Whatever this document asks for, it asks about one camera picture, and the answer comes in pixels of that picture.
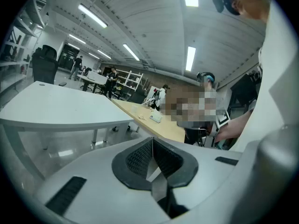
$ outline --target shelf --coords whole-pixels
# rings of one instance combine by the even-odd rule
[[[26,35],[34,36],[38,38],[33,31],[29,29],[29,27],[19,18],[17,17],[14,21],[14,26],[18,28],[21,32],[25,33]]]
[[[37,9],[36,0],[29,0],[25,8],[29,18],[40,26],[45,26],[42,17]]]
[[[138,76],[138,77],[141,77],[141,76],[142,76],[142,75],[134,74],[134,73],[131,73],[131,75],[133,75],[133,76]]]
[[[1,81],[0,93],[24,78],[26,78],[26,75],[17,73],[9,74],[8,76],[4,77]]]
[[[26,62],[26,61],[0,62],[0,67],[2,67],[2,66],[8,66],[8,65],[26,65],[26,64],[29,64],[29,62]]]
[[[133,88],[133,87],[127,86],[127,85],[122,84],[122,83],[119,83],[119,82],[117,82],[117,83],[118,83],[118,84],[121,84],[121,85],[123,85],[123,86],[126,86],[126,87],[128,87],[128,88],[130,88],[130,89],[132,89],[132,90],[135,90],[135,88]]]
[[[133,81],[133,82],[135,82],[135,83],[139,83],[138,81],[135,81],[135,80],[130,80],[130,79],[128,79],[129,81]]]
[[[5,42],[6,45],[11,45],[13,47],[19,47],[19,48],[22,48],[22,49],[26,49],[26,47],[24,46],[21,46],[20,44],[16,44],[16,43],[13,43],[13,42]]]
[[[127,72],[127,71],[124,71],[124,70],[117,70],[117,71],[120,71],[120,72],[125,72],[125,73],[129,73],[129,72]]]

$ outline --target wooden table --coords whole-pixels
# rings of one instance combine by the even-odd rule
[[[160,123],[157,123],[150,119],[151,109],[147,106],[141,104],[131,103],[118,99],[111,99],[111,101],[116,104],[125,113],[131,116],[135,122],[142,127],[146,128],[154,135],[160,138],[167,138],[170,140],[184,142],[185,131],[183,128],[177,126],[176,121],[171,121],[170,116],[163,115]],[[131,107],[137,106],[137,112],[132,113]],[[138,115],[142,114],[146,120],[138,118]]]

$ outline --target headphones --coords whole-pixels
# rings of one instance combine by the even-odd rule
[[[202,72],[202,73],[197,73],[197,81],[203,82],[204,77],[208,77],[212,82],[215,81],[215,76],[211,72]]]

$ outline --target black pants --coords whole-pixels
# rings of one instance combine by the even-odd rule
[[[106,96],[107,95],[107,92],[109,92],[109,98],[111,98],[111,96],[112,96],[112,88],[113,88],[113,86],[112,86],[112,82],[109,82],[109,81],[107,81],[107,83],[106,83],[106,85],[105,85],[105,92],[104,92],[104,96]]]
[[[151,107],[153,108],[153,109],[156,109],[156,110],[160,110],[160,107],[159,106],[156,106],[156,104],[155,104],[155,102],[151,105]]]

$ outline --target ceiling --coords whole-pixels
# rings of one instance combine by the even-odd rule
[[[218,13],[212,0],[199,0],[199,7],[186,7],[185,0],[47,0],[55,28],[72,33],[68,41],[102,61],[133,67],[156,68],[195,79],[198,72],[228,77],[261,46],[265,25],[242,19],[228,11]],[[108,26],[102,28],[78,9],[83,4]],[[140,58],[134,60],[126,43]],[[188,46],[195,47],[192,71],[186,71]],[[102,56],[100,49],[112,60]]]

